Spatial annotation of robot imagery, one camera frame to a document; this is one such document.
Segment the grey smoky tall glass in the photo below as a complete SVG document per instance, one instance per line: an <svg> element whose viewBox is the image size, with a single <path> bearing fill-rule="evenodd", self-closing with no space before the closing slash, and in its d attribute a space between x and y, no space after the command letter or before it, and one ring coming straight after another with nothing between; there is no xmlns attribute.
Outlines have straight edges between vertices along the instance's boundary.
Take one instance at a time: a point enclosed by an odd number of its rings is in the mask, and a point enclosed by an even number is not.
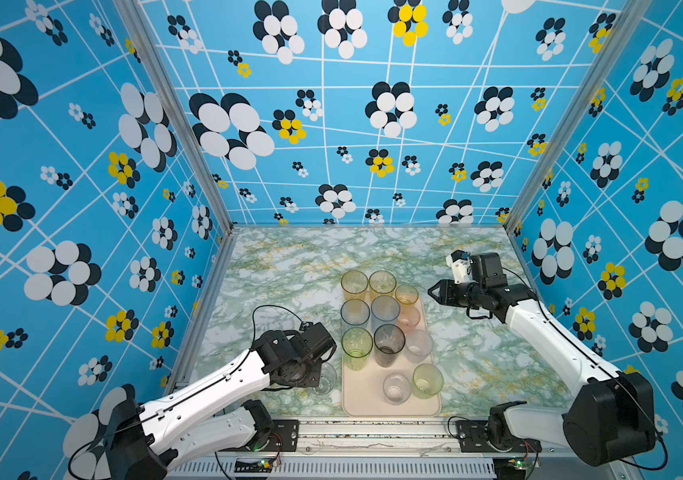
<svg viewBox="0 0 683 480"><path fill-rule="evenodd" d="M397 325L379 326L373 334L373 358L381 368L391 367L405 348L405 333Z"/></svg>

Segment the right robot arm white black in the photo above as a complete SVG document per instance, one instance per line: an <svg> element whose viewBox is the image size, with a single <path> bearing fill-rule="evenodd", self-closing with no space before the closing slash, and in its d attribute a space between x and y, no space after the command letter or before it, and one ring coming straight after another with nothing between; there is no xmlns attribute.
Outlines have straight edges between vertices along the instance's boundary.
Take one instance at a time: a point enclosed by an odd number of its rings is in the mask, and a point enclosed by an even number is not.
<svg viewBox="0 0 683 480"><path fill-rule="evenodd" d="M539 440L565 446L585 464L600 466L627 463L663 444L655 428L651 384L585 347L545 311L527 284L509 283L499 255L455 250L445 263L453 276L429 288L429 296L465 310L473 320L497 320L509 327L535 348L573 395L567 409L525 401L491 408L487 438L493 447L508 450L523 440Z"/></svg>

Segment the blue clear faceted glass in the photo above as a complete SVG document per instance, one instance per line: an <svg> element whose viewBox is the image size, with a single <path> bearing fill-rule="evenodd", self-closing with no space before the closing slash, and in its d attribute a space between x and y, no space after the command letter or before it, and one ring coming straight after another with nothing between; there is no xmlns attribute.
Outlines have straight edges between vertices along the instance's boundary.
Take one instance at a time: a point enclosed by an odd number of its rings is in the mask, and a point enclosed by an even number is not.
<svg viewBox="0 0 683 480"><path fill-rule="evenodd" d="M353 328L367 329L371 309L365 300L350 299L341 306L341 329L343 333Z"/></svg>

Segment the small clear glass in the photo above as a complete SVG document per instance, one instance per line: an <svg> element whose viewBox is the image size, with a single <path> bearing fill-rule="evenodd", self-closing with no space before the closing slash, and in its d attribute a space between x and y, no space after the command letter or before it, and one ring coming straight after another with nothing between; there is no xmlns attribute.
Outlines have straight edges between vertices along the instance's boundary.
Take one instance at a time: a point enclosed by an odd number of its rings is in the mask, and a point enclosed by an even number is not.
<svg viewBox="0 0 683 480"><path fill-rule="evenodd" d="M389 374L383 380L383 396L389 404L404 404L411 397L411 380L401 373Z"/></svg>

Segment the large clear glass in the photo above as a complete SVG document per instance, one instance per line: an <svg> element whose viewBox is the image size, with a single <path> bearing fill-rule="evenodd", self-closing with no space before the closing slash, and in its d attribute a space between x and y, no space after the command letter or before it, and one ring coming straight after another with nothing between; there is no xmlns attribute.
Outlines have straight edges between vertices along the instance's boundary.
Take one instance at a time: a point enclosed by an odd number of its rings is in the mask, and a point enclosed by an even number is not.
<svg viewBox="0 0 683 480"><path fill-rule="evenodd" d="M319 384L312 388L313 394L329 395L336 387L338 380L337 370L330 363L326 362L322 365Z"/></svg>

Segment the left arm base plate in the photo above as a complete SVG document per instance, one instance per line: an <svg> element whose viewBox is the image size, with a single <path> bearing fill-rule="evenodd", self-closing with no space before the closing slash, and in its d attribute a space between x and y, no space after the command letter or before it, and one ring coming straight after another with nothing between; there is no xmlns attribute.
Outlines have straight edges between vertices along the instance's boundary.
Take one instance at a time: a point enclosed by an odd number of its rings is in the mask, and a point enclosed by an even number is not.
<svg viewBox="0 0 683 480"><path fill-rule="evenodd" d="M300 433L300 422L295 419L274 420L271 429L258 428L255 436L244 446L224 449L224 452L278 453L295 452Z"/></svg>

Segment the blue frosted tall glass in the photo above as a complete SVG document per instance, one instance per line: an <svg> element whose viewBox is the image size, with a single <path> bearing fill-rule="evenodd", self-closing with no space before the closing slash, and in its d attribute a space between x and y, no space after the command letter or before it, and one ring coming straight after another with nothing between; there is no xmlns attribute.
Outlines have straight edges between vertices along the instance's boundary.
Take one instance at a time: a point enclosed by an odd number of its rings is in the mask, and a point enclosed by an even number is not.
<svg viewBox="0 0 683 480"><path fill-rule="evenodd" d="M389 295L377 296L371 302L371 328L373 331L384 325L395 325L401 315L401 304Z"/></svg>

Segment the green clear glass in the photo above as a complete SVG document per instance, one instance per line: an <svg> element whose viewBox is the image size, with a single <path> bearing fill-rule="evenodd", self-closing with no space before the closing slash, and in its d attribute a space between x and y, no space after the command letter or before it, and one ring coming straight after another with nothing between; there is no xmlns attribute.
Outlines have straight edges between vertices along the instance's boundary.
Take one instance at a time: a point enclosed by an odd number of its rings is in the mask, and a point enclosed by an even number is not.
<svg viewBox="0 0 683 480"><path fill-rule="evenodd" d="M354 327L343 334L341 346L345 352L345 366L351 371L361 371L373 350L373 336L365 328Z"/></svg>

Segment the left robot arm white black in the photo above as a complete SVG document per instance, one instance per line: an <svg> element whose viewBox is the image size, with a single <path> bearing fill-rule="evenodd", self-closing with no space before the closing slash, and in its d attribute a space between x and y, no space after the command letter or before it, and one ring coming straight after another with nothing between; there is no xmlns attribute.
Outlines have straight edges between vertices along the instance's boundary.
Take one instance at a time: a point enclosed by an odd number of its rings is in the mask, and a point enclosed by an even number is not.
<svg viewBox="0 0 683 480"><path fill-rule="evenodd" d="M111 479L163 479L176 467L222 450L263 445L274 422L252 394L274 385L319 386L337 344L321 323L269 330L224 367L170 395L116 405L105 432Z"/></svg>

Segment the white frosted glass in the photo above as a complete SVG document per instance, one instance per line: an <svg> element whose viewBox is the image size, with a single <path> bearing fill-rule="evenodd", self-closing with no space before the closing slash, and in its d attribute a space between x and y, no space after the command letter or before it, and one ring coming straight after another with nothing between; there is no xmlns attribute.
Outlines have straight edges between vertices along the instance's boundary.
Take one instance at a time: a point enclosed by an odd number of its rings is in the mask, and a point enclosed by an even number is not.
<svg viewBox="0 0 683 480"><path fill-rule="evenodd" d="M425 330L413 330L405 336L405 357L413 364L427 361L433 352L433 337Z"/></svg>

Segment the green frosted glass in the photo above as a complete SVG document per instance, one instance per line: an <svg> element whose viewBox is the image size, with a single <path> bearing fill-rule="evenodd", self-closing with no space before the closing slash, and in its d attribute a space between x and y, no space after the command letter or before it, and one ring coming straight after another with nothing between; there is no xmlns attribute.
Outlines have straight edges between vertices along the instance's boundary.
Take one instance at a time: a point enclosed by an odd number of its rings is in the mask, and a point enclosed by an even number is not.
<svg viewBox="0 0 683 480"><path fill-rule="evenodd" d="M413 395L421 399L437 396L443 390L445 378L439 368L431 363L419 364L411 376L411 390Z"/></svg>

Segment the small pink frosted glass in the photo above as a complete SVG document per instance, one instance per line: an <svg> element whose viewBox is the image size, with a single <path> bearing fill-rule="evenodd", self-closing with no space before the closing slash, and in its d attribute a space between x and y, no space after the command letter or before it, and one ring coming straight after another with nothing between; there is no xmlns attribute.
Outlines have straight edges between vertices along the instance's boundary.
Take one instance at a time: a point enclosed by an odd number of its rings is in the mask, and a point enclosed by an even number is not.
<svg viewBox="0 0 683 480"><path fill-rule="evenodd" d="M421 312L415 305L402 305L399 318L397 318L397 327L405 333L410 334L421 323Z"/></svg>

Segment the amber tall glass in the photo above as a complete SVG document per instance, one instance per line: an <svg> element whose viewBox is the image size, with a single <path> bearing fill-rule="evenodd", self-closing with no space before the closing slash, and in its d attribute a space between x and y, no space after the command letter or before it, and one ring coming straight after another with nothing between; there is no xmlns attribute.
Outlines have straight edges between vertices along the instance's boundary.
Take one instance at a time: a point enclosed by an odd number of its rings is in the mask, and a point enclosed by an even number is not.
<svg viewBox="0 0 683 480"><path fill-rule="evenodd" d="M359 270L349 270L341 276L341 289L345 301L365 300L369 290L369 277Z"/></svg>
<svg viewBox="0 0 683 480"><path fill-rule="evenodd" d="M397 278L389 271L377 270L369 276L369 295L371 299L393 296L397 289Z"/></svg>

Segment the small yellow glass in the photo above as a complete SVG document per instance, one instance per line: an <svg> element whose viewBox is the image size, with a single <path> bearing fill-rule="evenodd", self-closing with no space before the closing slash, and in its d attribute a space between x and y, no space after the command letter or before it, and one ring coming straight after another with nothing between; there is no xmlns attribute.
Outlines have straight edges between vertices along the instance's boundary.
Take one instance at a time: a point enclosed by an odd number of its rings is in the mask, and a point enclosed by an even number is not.
<svg viewBox="0 0 683 480"><path fill-rule="evenodd" d="M395 288L395 300L401 306L413 306L419 301L419 290L409 284L401 284Z"/></svg>

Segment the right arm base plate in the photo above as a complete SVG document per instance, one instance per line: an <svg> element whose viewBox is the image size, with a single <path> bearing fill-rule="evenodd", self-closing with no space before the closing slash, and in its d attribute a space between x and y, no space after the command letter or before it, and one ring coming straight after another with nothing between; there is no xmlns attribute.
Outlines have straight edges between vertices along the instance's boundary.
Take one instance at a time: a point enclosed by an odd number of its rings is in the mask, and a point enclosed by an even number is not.
<svg viewBox="0 0 683 480"><path fill-rule="evenodd" d="M449 422L449 435L459 442L459 448L463 453L533 455L543 451L541 442L537 440L515 440L511 446L493 446L487 434L487 421L453 418Z"/></svg>

